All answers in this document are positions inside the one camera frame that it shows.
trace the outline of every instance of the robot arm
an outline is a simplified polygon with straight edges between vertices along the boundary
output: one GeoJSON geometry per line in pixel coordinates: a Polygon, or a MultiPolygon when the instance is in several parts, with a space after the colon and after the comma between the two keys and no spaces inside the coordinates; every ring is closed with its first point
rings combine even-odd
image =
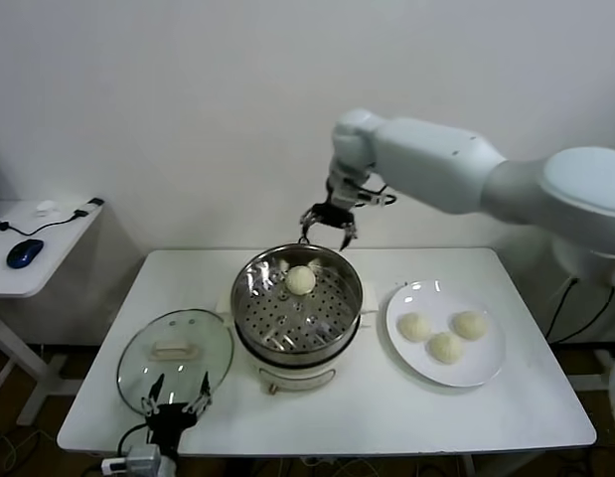
{"type": "Polygon", "coordinates": [[[363,185],[371,174],[448,214],[483,212],[554,235],[561,264],[582,277],[611,281],[615,269],[615,150],[583,147],[531,162],[507,161],[480,134],[357,109],[333,132],[327,200],[302,218],[357,236],[352,208],[383,205],[363,185]]]}

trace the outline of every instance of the black cable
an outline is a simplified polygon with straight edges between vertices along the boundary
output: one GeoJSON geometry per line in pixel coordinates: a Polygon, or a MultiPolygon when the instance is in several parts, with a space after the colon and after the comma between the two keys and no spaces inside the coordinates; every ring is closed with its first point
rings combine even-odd
{"type": "MultiPolygon", "coordinates": [[[[379,191],[372,191],[370,189],[365,189],[364,187],[359,186],[358,184],[354,183],[353,181],[346,181],[346,182],[350,186],[354,187],[356,190],[364,192],[364,193],[372,195],[372,196],[379,196],[379,195],[381,195],[386,190],[386,187],[387,187],[387,185],[384,184],[379,191]]],[[[390,206],[391,204],[394,204],[395,201],[397,201],[397,197],[394,196],[393,194],[386,194],[386,196],[387,196],[387,199],[384,201],[384,204],[386,206],[390,206]]],[[[364,207],[365,205],[366,204],[355,204],[354,207],[356,209],[359,209],[360,207],[364,207]]]]}
{"type": "Polygon", "coordinates": [[[47,227],[53,227],[53,226],[61,226],[63,224],[68,224],[71,221],[74,221],[75,219],[77,219],[77,217],[79,216],[72,216],[70,219],[66,219],[65,221],[61,221],[61,222],[51,222],[50,224],[44,224],[43,226],[39,226],[37,229],[35,229],[32,232],[22,232],[20,229],[17,229],[15,227],[13,227],[12,225],[7,223],[7,229],[13,232],[17,232],[18,234],[20,234],[23,237],[32,237],[35,234],[37,234],[40,231],[43,231],[44,229],[46,229],[47,227]]]}
{"type": "Polygon", "coordinates": [[[133,425],[124,433],[124,435],[121,436],[121,439],[119,439],[119,443],[117,444],[117,457],[123,457],[124,454],[122,453],[122,448],[128,436],[133,432],[138,431],[139,429],[143,429],[144,427],[148,427],[148,424],[146,422],[144,422],[143,424],[133,425]]]}
{"type": "Polygon", "coordinates": [[[101,474],[101,464],[89,465],[81,472],[81,474],[79,474],[79,477],[86,477],[88,474],[92,472],[97,472],[99,475],[102,475],[101,474]]]}
{"type": "Polygon", "coordinates": [[[289,459],[289,465],[287,466],[287,470],[285,471],[285,477],[289,477],[291,474],[291,468],[294,466],[294,459],[289,459]]]}
{"type": "Polygon", "coordinates": [[[607,308],[609,307],[609,305],[612,303],[612,298],[614,298],[615,295],[615,288],[612,287],[612,289],[609,291],[609,296],[607,297],[607,301],[605,302],[605,304],[603,305],[603,307],[598,310],[598,313],[596,313],[596,315],[594,315],[594,318],[592,318],[589,323],[587,323],[585,326],[583,326],[580,330],[575,331],[574,333],[572,333],[571,335],[567,335],[565,338],[561,338],[560,340],[555,341],[553,344],[554,345],[558,345],[560,343],[562,343],[563,341],[567,341],[570,338],[575,337],[576,335],[581,334],[582,332],[584,332],[586,329],[588,329],[590,326],[592,326],[594,323],[596,323],[596,321],[601,317],[601,315],[603,313],[605,313],[605,310],[607,310],[607,308]]]}
{"type": "Polygon", "coordinates": [[[550,333],[554,329],[554,324],[556,323],[556,320],[558,319],[558,314],[561,312],[561,308],[563,308],[563,305],[565,304],[565,299],[567,298],[567,295],[572,290],[572,288],[574,288],[574,285],[576,285],[576,283],[578,283],[578,279],[572,278],[569,284],[567,285],[567,287],[565,288],[565,291],[563,292],[563,296],[561,296],[561,299],[558,302],[558,306],[556,307],[556,311],[554,312],[554,316],[552,317],[552,321],[549,324],[549,328],[547,329],[547,332],[545,332],[546,339],[549,338],[550,333]]]}

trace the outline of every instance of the white table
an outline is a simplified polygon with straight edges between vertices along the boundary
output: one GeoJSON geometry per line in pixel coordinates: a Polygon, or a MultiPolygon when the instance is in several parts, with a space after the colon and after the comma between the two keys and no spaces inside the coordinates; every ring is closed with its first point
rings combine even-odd
{"type": "MultiPolygon", "coordinates": [[[[149,255],[58,436],[60,447],[112,452],[141,422],[115,386],[130,338],[161,314],[214,310],[255,250],[172,250],[149,255]]],[[[489,249],[348,250],[383,303],[405,281],[440,279],[478,295],[507,337],[507,359],[486,385],[457,390],[410,370],[391,349],[383,315],[368,315],[340,373],[316,391],[262,391],[236,341],[214,403],[181,440],[182,455],[399,455],[504,452],[582,446],[596,432],[537,324],[489,249]]],[[[132,436],[129,443],[139,442],[132,436]]]]}
{"type": "MultiPolygon", "coordinates": [[[[44,224],[68,219],[83,202],[58,204],[58,211],[47,217],[35,215],[38,204],[30,201],[0,202],[0,222],[9,222],[12,226],[28,233],[44,224]]],[[[16,243],[27,238],[13,231],[0,231],[0,298],[26,298],[38,293],[100,211],[101,207],[86,217],[61,226],[49,227],[36,234],[32,239],[43,240],[44,248],[31,264],[17,270],[7,266],[5,261],[7,253],[16,243]]],[[[46,364],[1,319],[0,349],[10,358],[9,363],[0,372],[0,386],[14,364],[23,368],[37,381],[36,388],[18,417],[19,425],[33,423],[46,396],[74,396],[77,393],[81,380],[61,380],[58,375],[66,357],[54,356],[51,362],[46,364]]]]}

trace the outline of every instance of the floor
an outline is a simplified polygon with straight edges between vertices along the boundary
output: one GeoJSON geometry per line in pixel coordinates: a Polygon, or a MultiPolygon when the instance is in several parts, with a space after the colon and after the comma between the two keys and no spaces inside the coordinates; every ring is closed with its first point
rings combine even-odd
{"type": "MultiPolygon", "coordinates": [[[[96,354],[91,348],[72,348],[69,350],[63,375],[67,378],[82,378],[88,371],[96,354]]],[[[51,352],[46,350],[43,357],[49,359],[51,352]]],[[[587,352],[558,353],[561,365],[568,373],[593,373],[598,371],[598,363],[587,352]]],[[[0,353],[0,369],[6,363],[0,353]]],[[[0,439],[0,476],[13,477],[78,477],[98,458],[86,454],[67,453],[55,444],[65,415],[71,407],[70,397],[52,397],[45,403],[36,429],[16,428],[15,420],[20,408],[33,389],[33,380],[23,371],[15,369],[0,389],[0,434],[5,434],[14,445],[22,443],[15,461],[9,457],[9,447],[0,439]],[[37,429],[39,433],[30,437],[37,429]],[[13,466],[5,473],[4,465],[13,466]]],[[[521,470],[516,477],[615,477],[615,428],[612,421],[606,393],[581,393],[579,397],[598,431],[596,444],[589,449],[552,451],[534,460],[521,470]]],[[[475,456],[479,467],[494,456],[475,456]]],[[[441,457],[397,457],[369,459],[380,476],[387,477],[463,477],[464,469],[460,460],[454,456],[441,457]]],[[[180,464],[180,477],[369,477],[372,473],[366,461],[344,459],[336,463],[323,462],[307,466],[299,459],[260,459],[244,461],[238,459],[183,459],[180,464]]],[[[87,474],[90,477],[97,473],[87,474]]]]}

